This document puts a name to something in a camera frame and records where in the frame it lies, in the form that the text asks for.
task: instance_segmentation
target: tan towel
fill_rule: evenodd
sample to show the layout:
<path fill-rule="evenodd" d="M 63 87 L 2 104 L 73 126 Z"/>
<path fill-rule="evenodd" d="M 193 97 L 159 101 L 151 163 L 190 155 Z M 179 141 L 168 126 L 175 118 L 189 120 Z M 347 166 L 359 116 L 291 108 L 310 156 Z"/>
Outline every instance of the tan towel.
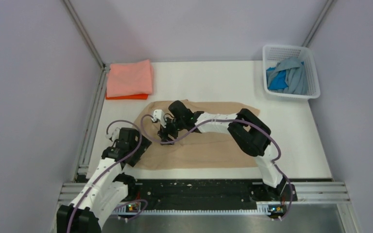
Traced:
<path fill-rule="evenodd" d="M 205 111 L 212 114 L 232 114 L 247 108 L 256 116 L 259 110 L 253 107 L 235 102 L 189 102 L 182 103 L 192 112 Z M 168 106 L 173 101 L 156 101 L 150 103 L 135 120 L 140 125 L 141 117 L 151 114 L 155 109 L 162 109 L 170 113 Z M 152 123 L 149 118 L 144 120 L 145 131 L 156 139 L 160 124 Z M 187 131 L 179 132 L 179 137 Z M 148 170 L 174 169 L 174 168 L 231 168 L 231 167 L 255 167 L 253 157 L 241 151 L 231 135 L 223 133 L 191 133 L 175 145 L 160 145 L 152 143 L 142 155 L 136 168 Z"/>

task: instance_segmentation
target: pink folded towel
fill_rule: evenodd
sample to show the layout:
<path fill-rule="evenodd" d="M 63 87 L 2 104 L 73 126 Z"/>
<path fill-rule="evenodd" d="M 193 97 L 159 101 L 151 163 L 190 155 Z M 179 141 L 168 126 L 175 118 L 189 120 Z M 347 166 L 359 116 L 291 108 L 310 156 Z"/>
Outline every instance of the pink folded towel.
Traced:
<path fill-rule="evenodd" d="M 132 64 L 111 64 L 106 75 L 106 98 L 152 94 L 153 67 L 150 60 Z"/>

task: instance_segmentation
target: gray wall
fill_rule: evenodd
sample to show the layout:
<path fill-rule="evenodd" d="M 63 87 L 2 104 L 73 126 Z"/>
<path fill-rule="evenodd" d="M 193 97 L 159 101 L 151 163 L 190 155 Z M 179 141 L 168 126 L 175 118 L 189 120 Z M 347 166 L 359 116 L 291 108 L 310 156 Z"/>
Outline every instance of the gray wall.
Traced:
<path fill-rule="evenodd" d="M 0 233 L 50 229 L 99 73 L 60 0 L 0 0 Z"/>
<path fill-rule="evenodd" d="M 328 161 L 373 232 L 373 1 L 338 1 L 311 48 L 321 97 L 310 105 Z"/>
<path fill-rule="evenodd" d="M 104 62 L 262 59 L 301 45 L 325 0 L 72 0 Z"/>

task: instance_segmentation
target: purple cable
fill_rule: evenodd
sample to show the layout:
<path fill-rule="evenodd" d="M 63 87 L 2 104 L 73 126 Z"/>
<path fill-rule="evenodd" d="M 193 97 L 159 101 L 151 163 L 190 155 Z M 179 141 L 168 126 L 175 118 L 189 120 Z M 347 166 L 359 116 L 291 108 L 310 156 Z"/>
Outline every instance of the purple cable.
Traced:
<path fill-rule="evenodd" d="M 134 123 L 130 122 L 130 121 L 127 121 L 127 120 L 114 120 L 112 121 L 108 127 L 106 128 L 106 133 L 108 134 L 108 129 L 109 127 L 111 127 L 112 124 L 114 123 L 117 123 L 117 122 L 124 122 L 124 123 L 128 123 L 128 124 L 131 124 L 133 125 L 139 132 L 141 131 L 139 129 L 139 127 L 137 125 L 135 125 Z M 141 142 L 142 142 L 142 137 L 139 137 L 139 142 L 138 142 L 138 145 L 136 146 L 136 148 L 131 151 L 128 155 L 126 155 L 125 157 L 123 157 L 121 160 L 115 162 L 114 164 L 112 164 L 111 166 L 109 166 L 107 169 L 105 169 L 105 171 L 103 171 L 95 180 L 92 184 L 96 184 L 101 178 L 102 176 L 104 176 L 111 168 L 113 168 L 114 166 L 120 164 L 122 161 L 124 161 L 125 159 L 129 158 L 130 156 L 132 156 L 136 150 L 139 149 L 139 147 L 141 146 Z M 92 187 L 89 187 L 86 192 L 84 193 L 84 195 L 82 195 L 81 199 L 79 199 L 78 203 L 75 205 L 75 208 L 73 208 L 73 211 L 71 213 L 71 216 L 69 218 L 69 222 L 68 222 L 68 227 L 67 227 L 67 233 L 70 233 L 70 230 L 71 230 L 71 226 L 72 226 L 72 221 L 73 221 L 73 217 L 75 216 L 75 213 L 76 211 L 78 210 L 78 207 L 81 205 L 82 201 L 84 201 L 84 199 L 87 197 L 88 193 L 91 191 Z"/>
<path fill-rule="evenodd" d="M 119 205 L 118 207 L 116 207 L 114 210 L 117 210 L 117 209 L 120 209 L 121 207 L 123 207 L 123 206 L 127 206 L 127 205 L 129 205 L 129 204 L 132 204 L 132 203 L 135 203 L 135 202 L 144 202 L 145 203 L 145 206 L 144 206 L 144 208 L 142 208 L 142 210 L 141 211 L 139 211 L 136 215 L 134 215 L 134 216 L 132 216 L 132 217 L 130 217 L 129 219 L 128 219 L 128 221 L 131 221 L 132 219 L 135 219 L 135 218 L 137 218 L 137 217 L 139 217 L 139 215 L 142 213 L 142 212 L 144 212 L 144 210 L 147 208 L 147 206 L 148 206 L 148 202 L 147 202 L 147 200 L 145 200 L 145 199 L 136 199 L 136 200 L 132 200 L 132 201 L 129 201 L 129 202 L 127 202 L 127 203 L 125 203 L 125 204 L 122 204 L 122 205 Z"/>
<path fill-rule="evenodd" d="M 144 134 L 144 136 L 146 136 L 149 140 L 153 141 L 153 142 L 156 142 L 156 143 L 160 143 L 162 145 L 165 145 L 165 144 L 172 144 L 172 143 L 175 143 L 175 142 L 179 142 L 180 140 L 184 139 L 186 136 L 188 136 L 190 133 L 192 133 L 194 130 L 196 130 L 198 127 L 200 127 L 201 125 L 203 124 L 206 124 L 206 123 L 209 123 L 209 122 L 238 122 L 238 123 L 242 123 L 242 124 L 246 124 L 246 125 L 249 125 L 251 126 L 252 128 L 260 131 L 263 135 L 265 135 L 275 146 L 275 148 L 277 149 L 278 151 L 278 156 L 275 158 L 275 159 L 272 159 L 271 162 L 272 164 L 275 166 L 275 168 L 277 169 L 277 171 L 284 177 L 285 180 L 287 180 L 288 182 L 288 185 L 289 185 L 289 190 L 291 192 L 291 195 L 290 195 L 290 198 L 289 198 L 289 203 L 288 203 L 288 208 L 287 208 L 287 212 L 285 212 L 285 214 L 281 217 L 280 220 L 284 220 L 284 218 L 287 217 L 288 215 L 288 212 L 289 210 L 291 209 L 291 206 L 292 206 L 292 201 L 294 199 L 294 190 L 292 188 L 292 185 L 291 185 L 291 181 L 289 180 L 289 178 L 284 174 L 284 172 L 279 169 L 278 165 L 275 163 L 277 160 L 279 160 L 281 158 L 281 149 L 279 148 L 278 144 L 276 143 L 276 141 L 267 133 L 265 132 L 263 129 L 261 129 L 260 127 L 254 125 L 253 123 L 251 122 L 248 122 L 248 121 L 245 121 L 245 120 L 239 120 L 239 119 L 226 119 L 226 120 L 213 120 L 213 119 L 209 119 L 209 120 L 204 120 L 203 122 L 199 123 L 198 125 L 194 126 L 191 130 L 189 130 L 186 134 L 182 135 L 181 137 L 173 140 L 173 141 L 169 141 L 169 142 L 161 142 L 160 140 L 157 140 L 155 138 L 152 138 L 151 136 L 149 136 L 147 134 L 147 132 L 145 131 L 145 128 L 144 128 L 144 124 L 143 124 L 143 120 L 144 118 L 146 117 L 151 117 L 153 118 L 152 115 L 150 114 L 146 114 L 144 116 L 142 116 L 141 118 L 141 132 L 142 134 Z"/>

